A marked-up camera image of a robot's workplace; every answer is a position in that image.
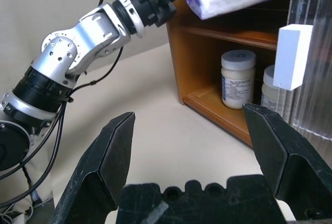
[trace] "wooden cabinet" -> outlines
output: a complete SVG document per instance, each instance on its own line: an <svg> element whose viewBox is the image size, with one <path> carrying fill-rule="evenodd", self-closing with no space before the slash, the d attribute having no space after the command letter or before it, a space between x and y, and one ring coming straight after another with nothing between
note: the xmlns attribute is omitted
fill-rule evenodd
<svg viewBox="0 0 332 224"><path fill-rule="evenodd" d="M242 110L222 103L221 55L229 50L256 53L254 102L260 104L264 69L274 64L278 30L287 23L290 0L272 0L211 20L200 20L177 0L168 23L179 100L251 145Z"/></svg>

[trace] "white block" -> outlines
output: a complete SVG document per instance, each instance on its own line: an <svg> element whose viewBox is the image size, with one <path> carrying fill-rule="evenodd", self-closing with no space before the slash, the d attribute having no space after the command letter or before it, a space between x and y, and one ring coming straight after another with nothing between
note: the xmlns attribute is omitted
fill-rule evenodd
<svg viewBox="0 0 332 224"><path fill-rule="evenodd" d="M290 24L279 29L273 85L292 91L303 83L312 25Z"/></svg>

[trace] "shelf board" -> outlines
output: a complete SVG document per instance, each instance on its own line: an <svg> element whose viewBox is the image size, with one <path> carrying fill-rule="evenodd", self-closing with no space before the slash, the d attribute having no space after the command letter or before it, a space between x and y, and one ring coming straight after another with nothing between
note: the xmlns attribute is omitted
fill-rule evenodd
<svg viewBox="0 0 332 224"><path fill-rule="evenodd" d="M209 86L184 97L184 103L252 146L242 110L226 107L220 88Z"/></svg>
<svg viewBox="0 0 332 224"><path fill-rule="evenodd" d="M243 10L204 21L194 16L182 22L180 28L196 35L276 50L279 28L286 25L286 20L286 12L261 11L257 14L253 10Z"/></svg>

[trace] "white jar lid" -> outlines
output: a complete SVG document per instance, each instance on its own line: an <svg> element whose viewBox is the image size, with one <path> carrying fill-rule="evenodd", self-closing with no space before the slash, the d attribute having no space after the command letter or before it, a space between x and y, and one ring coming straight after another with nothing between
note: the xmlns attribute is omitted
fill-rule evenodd
<svg viewBox="0 0 332 224"><path fill-rule="evenodd" d="M232 50L222 55L222 67L230 70L245 70L256 65L256 54L249 50Z"/></svg>
<svg viewBox="0 0 332 224"><path fill-rule="evenodd" d="M271 88L277 88L273 85L273 76L274 76L274 65L271 65L265 68L264 70L263 82Z"/></svg>

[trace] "beige table surface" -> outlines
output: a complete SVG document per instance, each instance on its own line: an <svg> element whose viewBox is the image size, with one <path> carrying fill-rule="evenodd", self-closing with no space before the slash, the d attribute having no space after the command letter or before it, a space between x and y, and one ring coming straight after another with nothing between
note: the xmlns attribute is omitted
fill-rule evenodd
<svg viewBox="0 0 332 224"><path fill-rule="evenodd" d="M80 78L102 76L108 67ZM78 91L66 111L62 143L51 171L58 203L81 155L112 118L136 114L128 184L158 183L182 190L188 180L224 187L230 176L261 174L254 152L197 112L179 103L169 45L125 59L96 86ZM48 144L51 152L52 142ZM294 220L281 203L287 220ZM115 223L116 212L106 223Z"/></svg>

